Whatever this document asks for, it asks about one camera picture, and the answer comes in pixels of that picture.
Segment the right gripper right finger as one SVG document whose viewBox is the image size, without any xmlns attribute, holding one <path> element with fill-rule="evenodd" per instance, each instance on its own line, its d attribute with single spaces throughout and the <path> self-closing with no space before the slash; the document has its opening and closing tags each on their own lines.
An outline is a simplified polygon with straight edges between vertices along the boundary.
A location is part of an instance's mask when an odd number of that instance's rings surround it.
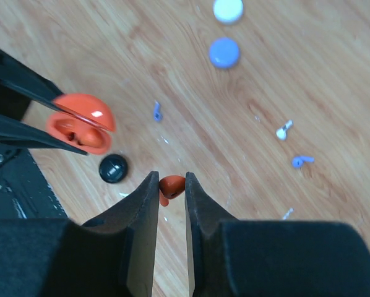
<svg viewBox="0 0 370 297">
<path fill-rule="evenodd" d="M 186 174 L 191 296 L 370 296 L 370 252 L 341 222 L 240 220 Z"/>
</svg>

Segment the white earbud case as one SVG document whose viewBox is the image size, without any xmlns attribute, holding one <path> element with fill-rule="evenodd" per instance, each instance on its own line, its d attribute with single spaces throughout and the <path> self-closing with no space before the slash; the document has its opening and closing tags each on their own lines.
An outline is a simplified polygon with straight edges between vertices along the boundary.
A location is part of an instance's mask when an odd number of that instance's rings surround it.
<svg viewBox="0 0 370 297">
<path fill-rule="evenodd" d="M 215 18 L 223 24 L 233 24 L 237 22 L 244 13 L 242 0 L 215 0 L 213 4 L 213 14 Z"/>
</svg>

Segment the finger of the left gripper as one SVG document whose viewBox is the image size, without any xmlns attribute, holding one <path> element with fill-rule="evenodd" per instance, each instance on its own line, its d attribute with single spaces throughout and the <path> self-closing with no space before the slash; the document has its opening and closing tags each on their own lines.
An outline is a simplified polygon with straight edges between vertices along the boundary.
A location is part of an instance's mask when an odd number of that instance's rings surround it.
<svg viewBox="0 0 370 297">
<path fill-rule="evenodd" d="M 37 74 L 1 49 L 0 84 L 52 110 L 62 111 L 53 101 L 64 93 L 52 81 Z"/>
<path fill-rule="evenodd" d="M 25 149 L 62 149 L 80 155 L 88 154 L 86 151 L 56 139 L 44 131 L 1 114 L 0 144 Z"/>
</svg>

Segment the orange earbud case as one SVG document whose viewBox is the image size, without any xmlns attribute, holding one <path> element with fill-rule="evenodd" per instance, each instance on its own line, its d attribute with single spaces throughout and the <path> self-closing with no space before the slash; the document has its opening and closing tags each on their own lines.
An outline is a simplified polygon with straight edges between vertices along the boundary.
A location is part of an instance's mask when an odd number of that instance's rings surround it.
<svg viewBox="0 0 370 297">
<path fill-rule="evenodd" d="M 70 93 L 55 98 L 53 104 L 60 110 L 46 122 L 49 135 L 95 155 L 110 150 L 116 123 L 106 103 L 93 95 Z"/>
</svg>

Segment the orange earbud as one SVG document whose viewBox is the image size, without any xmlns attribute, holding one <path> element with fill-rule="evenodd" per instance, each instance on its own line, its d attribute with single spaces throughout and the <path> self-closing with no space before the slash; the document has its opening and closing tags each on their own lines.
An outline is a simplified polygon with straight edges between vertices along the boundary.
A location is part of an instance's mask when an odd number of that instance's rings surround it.
<svg viewBox="0 0 370 297">
<path fill-rule="evenodd" d="M 185 190 L 186 179 L 179 175 L 170 175 L 162 178 L 159 182 L 160 205 L 168 206 L 170 200 L 181 195 Z"/>
</svg>

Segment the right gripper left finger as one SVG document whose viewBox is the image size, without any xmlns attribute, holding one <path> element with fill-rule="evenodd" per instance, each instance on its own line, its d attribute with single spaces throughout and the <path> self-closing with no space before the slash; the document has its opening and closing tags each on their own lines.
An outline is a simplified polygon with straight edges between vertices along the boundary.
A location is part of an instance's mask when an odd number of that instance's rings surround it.
<svg viewBox="0 0 370 297">
<path fill-rule="evenodd" d="M 0 296 L 150 296 L 159 174 L 82 225 L 0 220 Z"/>
</svg>

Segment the black earbud case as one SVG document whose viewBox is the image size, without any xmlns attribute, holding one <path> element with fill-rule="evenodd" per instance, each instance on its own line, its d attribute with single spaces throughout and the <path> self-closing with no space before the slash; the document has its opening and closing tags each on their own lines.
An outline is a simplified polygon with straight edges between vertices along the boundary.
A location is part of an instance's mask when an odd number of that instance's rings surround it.
<svg viewBox="0 0 370 297">
<path fill-rule="evenodd" d="M 129 166 L 122 155 L 110 154 L 102 159 L 98 169 L 104 182 L 116 184 L 127 176 Z"/>
</svg>

